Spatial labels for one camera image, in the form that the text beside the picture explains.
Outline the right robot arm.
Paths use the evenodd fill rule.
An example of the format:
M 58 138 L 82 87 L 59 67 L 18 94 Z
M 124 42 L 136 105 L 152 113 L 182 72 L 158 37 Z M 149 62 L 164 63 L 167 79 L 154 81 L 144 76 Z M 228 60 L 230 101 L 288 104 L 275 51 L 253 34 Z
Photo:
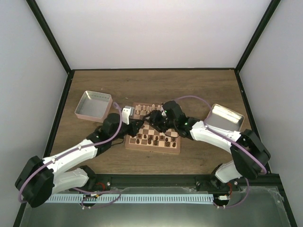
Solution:
M 143 117 L 158 132 L 174 129 L 182 138 L 202 141 L 221 148 L 232 156 L 232 161 L 219 165 L 210 179 L 211 187 L 222 190 L 229 181 L 245 177 L 255 180 L 267 173 L 270 153 L 251 130 L 228 131 L 206 124 L 206 121 L 188 117 L 175 101 L 168 101 L 160 110 Z

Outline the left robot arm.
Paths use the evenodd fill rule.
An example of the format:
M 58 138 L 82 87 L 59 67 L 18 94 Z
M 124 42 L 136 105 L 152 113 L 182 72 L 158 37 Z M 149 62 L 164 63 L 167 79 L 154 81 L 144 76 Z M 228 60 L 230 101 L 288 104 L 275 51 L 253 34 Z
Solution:
M 18 201 L 36 208 L 51 195 L 67 189 L 92 191 L 97 185 L 95 173 L 87 166 L 70 169 L 103 154 L 112 147 L 114 140 L 135 136 L 143 123 L 140 119 L 124 117 L 123 113 L 111 113 L 101 126 L 74 147 L 50 157 L 31 157 L 15 182 Z

